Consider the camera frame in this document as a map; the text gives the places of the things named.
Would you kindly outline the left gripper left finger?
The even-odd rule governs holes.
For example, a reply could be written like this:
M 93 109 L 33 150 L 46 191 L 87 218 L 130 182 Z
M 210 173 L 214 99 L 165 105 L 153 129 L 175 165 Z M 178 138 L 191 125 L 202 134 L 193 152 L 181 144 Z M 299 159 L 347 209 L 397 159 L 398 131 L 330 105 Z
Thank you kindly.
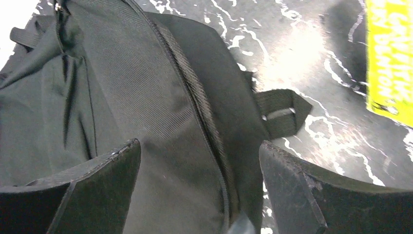
M 122 233 L 140 161 L 140 143 L 132 139 L 52 176 L 1 187 L 1 233 Z

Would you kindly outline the green treehouse book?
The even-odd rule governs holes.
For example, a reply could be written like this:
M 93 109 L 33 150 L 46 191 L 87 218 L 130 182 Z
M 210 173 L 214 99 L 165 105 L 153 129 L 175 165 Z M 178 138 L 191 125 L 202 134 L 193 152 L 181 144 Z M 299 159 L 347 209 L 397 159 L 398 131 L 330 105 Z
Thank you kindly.
M 413 125 L 413 2 L 368 0 L 367 109 Z

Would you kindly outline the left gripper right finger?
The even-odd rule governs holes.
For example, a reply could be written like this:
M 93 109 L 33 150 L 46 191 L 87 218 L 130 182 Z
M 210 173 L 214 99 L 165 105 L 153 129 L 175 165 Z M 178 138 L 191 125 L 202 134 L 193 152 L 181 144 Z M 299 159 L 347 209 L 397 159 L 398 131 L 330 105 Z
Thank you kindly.
M 264 141 L 261 170 L 281 234 L 410 234 L 413 193 L 339 175 Z

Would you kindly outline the black student backpack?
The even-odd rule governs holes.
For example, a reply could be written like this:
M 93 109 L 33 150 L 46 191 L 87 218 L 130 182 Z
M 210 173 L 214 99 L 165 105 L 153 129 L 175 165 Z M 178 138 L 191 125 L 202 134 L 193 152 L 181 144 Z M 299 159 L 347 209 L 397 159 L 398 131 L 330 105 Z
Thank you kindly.
M 312 105 L 255 93 L 210 27 L 133 0 L 56 0 L 13 28 L 0 73 L 0 188 L 24 186 L 137 139 L 122 234 L 259 232 L 264 140 L 298 132 Z

